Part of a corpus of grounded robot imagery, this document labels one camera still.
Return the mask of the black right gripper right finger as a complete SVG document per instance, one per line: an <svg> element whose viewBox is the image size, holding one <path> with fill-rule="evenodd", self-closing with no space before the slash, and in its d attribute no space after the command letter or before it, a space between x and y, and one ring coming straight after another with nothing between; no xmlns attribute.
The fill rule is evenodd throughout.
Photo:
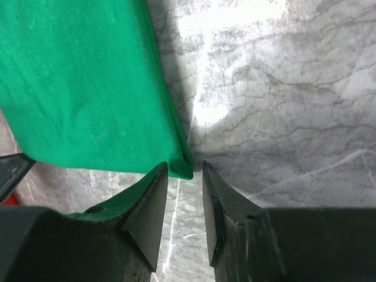
<svg viewBox="0 0 376 282"><path fill-rule="evenodd" d="M374 281L375 209L262 208L203 163L216 281Z"/></svg>

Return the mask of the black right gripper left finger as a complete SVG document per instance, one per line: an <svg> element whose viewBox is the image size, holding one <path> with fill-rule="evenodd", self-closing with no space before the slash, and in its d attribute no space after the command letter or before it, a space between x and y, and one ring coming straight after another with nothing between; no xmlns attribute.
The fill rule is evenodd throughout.
<svg viewBox="0 0 376 282"><path fill-rule="evenodd" d="M1 208L2 281L149 281L156 271L168 186L160 163L83 213Z"/></svg>

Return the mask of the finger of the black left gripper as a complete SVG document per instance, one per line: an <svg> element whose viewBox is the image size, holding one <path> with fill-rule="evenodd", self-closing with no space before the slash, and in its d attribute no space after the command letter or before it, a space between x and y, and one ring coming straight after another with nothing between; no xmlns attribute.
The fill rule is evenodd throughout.
<svg viewBox="0 0 376 282"><path fill-rule="evenodd" d="M5 202L17 185L36 163L24 153L1 156L1 203Z"/></svg>

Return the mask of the green t-shirt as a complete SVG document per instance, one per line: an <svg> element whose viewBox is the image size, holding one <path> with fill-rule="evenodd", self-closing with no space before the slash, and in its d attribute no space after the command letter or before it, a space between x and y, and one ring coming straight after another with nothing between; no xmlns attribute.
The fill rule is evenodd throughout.
<svg viewBox="0 0 376 282"><path fill-rule="evenodd" d="M36 161L193 177L145 1L2 1L1 110Z"/></svg>

